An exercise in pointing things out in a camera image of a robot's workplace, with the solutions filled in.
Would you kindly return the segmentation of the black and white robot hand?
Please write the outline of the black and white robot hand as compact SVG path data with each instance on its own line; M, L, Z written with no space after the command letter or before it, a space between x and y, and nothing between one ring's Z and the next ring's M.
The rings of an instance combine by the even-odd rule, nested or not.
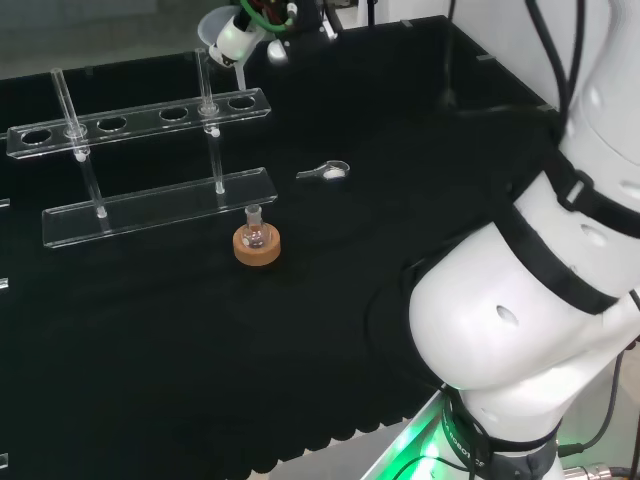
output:
M269 61L282 65L330 45L341 30L328 1L234 1L207 14L198 34L212 33L206 41L209 55L231 68L247 61L263 41Z

